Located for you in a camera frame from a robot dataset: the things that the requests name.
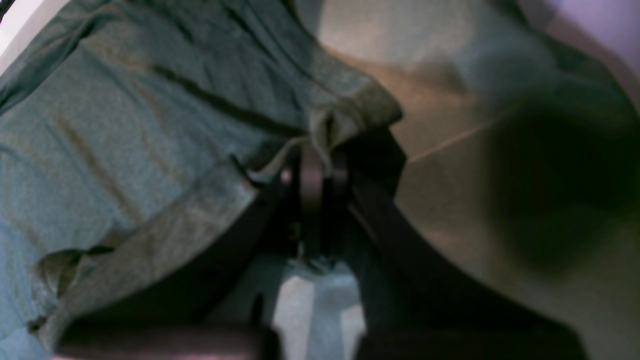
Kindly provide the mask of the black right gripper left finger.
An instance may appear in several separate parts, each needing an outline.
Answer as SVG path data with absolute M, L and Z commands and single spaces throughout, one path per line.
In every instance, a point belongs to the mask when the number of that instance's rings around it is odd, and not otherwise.
M 159 283 L 74 322 L 57 360 L 279 360 L 281 341 L 266 324 L 266 293 L 240 289 L 295 208 L 298 166 L 286 165 L 214 244 Z

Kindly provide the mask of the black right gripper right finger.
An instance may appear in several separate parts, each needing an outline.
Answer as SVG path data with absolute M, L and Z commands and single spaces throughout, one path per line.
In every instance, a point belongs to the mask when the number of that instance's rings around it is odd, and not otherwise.
M 339 205 L 406 299 L 405 319 L 373 328 L 357 360 L 585 360 L 578 335 L 467 275 L 409 224 L 386 190 L 333 155 Z

